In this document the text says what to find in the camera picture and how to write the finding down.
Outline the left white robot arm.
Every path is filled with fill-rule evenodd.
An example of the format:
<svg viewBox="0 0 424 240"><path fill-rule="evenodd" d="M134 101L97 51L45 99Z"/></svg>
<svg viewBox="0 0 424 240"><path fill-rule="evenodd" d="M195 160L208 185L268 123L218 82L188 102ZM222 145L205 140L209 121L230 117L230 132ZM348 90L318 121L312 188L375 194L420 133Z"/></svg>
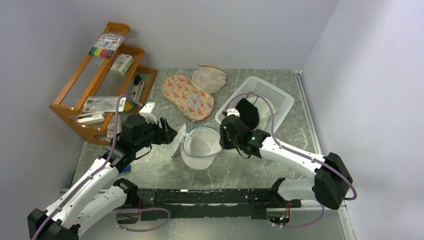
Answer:
<svg viewBox="0 0 424 240"><path fill-rule="evenodd" d="M149 123L141 115L130 115L121 132L105 146L89 170L46 209L34 209L27 217L33 240L78 240L111 211L132 208L139 200L138 187L120 178L105 194L98 192L137 159L137 152L152 145L170 144L178 132L165 118Z"/></svg>

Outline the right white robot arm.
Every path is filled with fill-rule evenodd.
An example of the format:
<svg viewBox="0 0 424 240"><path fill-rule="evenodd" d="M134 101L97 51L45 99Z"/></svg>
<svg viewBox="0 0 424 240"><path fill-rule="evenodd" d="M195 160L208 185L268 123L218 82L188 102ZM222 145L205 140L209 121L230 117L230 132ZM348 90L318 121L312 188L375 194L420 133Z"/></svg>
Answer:
<svg viewBox="0 0 424 240"><path fill-rule="evenodd" d="M220 145L225 150L235 149L245 157L255 156L284 164L300 173L304 179L282 180L270 193L270 202L282 207L292 200L316 200L324 207L337 210L348 200L353 178L342 158L311 153L278 140L271 133L251 130L236 115L225 117L219 126Z"/></svg>

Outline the white mesh laundry bag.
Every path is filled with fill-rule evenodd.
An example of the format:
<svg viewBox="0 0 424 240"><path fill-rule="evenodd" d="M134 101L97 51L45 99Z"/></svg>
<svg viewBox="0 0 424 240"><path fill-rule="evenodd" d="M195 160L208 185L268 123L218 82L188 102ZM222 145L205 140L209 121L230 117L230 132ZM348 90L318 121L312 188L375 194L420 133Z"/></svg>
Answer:
<svg viewBox="0 0 424 240"><path fill-rule="evenodd" d="M172 158L180 155L191 169L204 170L222 151L220 138L220 134L209 126L189 129L187 124L183 124L171 142L169 154Z"/></svg>

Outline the black bra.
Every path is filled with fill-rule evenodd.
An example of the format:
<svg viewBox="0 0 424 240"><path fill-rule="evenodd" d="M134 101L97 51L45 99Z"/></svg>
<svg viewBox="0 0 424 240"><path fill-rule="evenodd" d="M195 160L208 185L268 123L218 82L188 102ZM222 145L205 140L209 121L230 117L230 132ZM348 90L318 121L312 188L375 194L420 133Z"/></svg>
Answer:
<svg viewBox="0 0 424 240"><path fill-rule="evenodd" d="M242 98L235 106L235 109L239 112L240 119L251 131L259 125L258 109L246 98Z"/></svg>

